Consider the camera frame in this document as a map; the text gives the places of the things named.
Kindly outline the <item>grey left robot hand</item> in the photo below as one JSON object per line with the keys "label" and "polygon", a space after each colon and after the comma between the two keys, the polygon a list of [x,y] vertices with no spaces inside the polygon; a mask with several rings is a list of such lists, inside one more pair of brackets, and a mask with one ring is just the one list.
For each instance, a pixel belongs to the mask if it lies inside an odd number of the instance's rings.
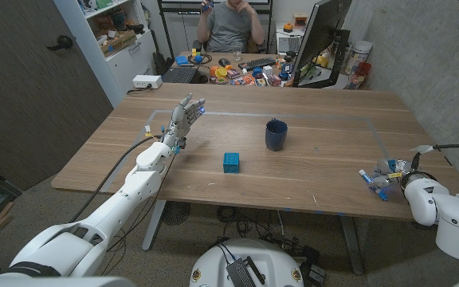
{"label": "grey left robot hand", "polygon": [[169,125],[161,138],[161,142],[170,147],[175,154],[185,148],[190,126],[205,112],[203,105],[206,99],[202,98],[190,104],[191,98],[192,94],[189,93],[173,109]]}

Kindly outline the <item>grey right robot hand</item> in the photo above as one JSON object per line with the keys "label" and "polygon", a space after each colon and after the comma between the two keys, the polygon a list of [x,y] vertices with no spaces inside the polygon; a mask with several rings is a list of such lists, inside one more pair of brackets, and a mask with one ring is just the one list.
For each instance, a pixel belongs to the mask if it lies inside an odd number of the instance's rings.
{"label": "grey right robot hand", "polygon": [[403,159],[379,159],[367,185],[374,190],[382,190],[399,184],[401,177],[410,169],[411,162]]}

